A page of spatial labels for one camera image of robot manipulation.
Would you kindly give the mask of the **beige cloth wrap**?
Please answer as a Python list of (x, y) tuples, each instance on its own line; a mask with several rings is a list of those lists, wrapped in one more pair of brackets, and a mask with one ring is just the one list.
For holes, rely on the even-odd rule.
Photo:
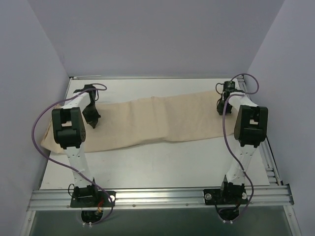
[(215, 91), (204, 91), (122, 103), (97, 103), (101, 118), (96, 128), (85, 125), (85, 151), (222, 137), (222, 116), (217, 113), (217, 100)]

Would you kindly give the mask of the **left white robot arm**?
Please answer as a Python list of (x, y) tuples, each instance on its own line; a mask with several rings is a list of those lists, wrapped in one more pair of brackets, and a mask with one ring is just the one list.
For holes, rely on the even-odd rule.
[(72, 197), (81, 198), (86, 205), (94, 206), (99, 201), (99, 193), (85, 158), (84, 142), (87, 133), (84, 123), (96, 128), (101, 118), (95, 106), (98, 92), (94, 85), (88, 84), (75, 90), (74, 94), (76, 97), (68, 104), (52, 110), (53, 136), (65, 151), (73, 170)]

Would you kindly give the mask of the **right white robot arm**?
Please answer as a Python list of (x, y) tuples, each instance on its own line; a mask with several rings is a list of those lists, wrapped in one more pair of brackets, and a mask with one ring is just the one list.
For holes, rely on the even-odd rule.
[(231, 167), (224, 177), (224, 187), (218, 193), (224, 203), (236, 198), (236, 190), (243, 191), (246, 175), (251, 158), (260, 144), (266, 139), (269, 111), (267, 107), (253, 103), (246, 93), (237, 89), (234, 81), (223, 83), (221, 97), (217, 102), (217, 112), (222, 118), (223, 136), (227, 140), (225, 125), (226, 115), (236, 109), (237, 118), (234, 125), (234, 139), (237, 141), (236, 150), (232, 153)]

